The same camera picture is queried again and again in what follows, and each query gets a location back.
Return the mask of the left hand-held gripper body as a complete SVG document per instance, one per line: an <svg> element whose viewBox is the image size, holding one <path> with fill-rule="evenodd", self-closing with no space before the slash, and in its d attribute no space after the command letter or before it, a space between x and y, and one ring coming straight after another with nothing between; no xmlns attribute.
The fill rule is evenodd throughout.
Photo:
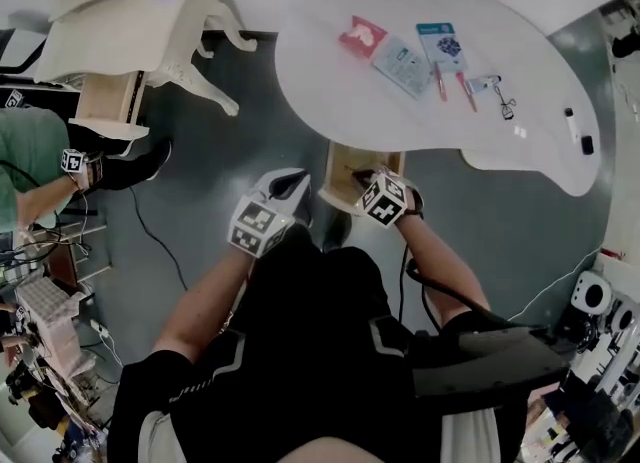
<svg viewBox="0 0 640 463"><path fill-rule="evenodd" d="M296 199L270 197L250 190L239 200L231 217L227 241L254 258L261 258L295 224Z"/></svg>

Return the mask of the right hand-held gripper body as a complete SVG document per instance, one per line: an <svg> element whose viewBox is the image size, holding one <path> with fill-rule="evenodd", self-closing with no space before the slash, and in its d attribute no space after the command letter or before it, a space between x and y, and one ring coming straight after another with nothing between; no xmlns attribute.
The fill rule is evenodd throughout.
<svg viewBox="0 0 640 463"><path fill-rule="evenodd" d="M392 170L374 170L375 181L359 186L358 208L379 225L388 228L403 216L422 217L424 201L417 187Z"/></svg>

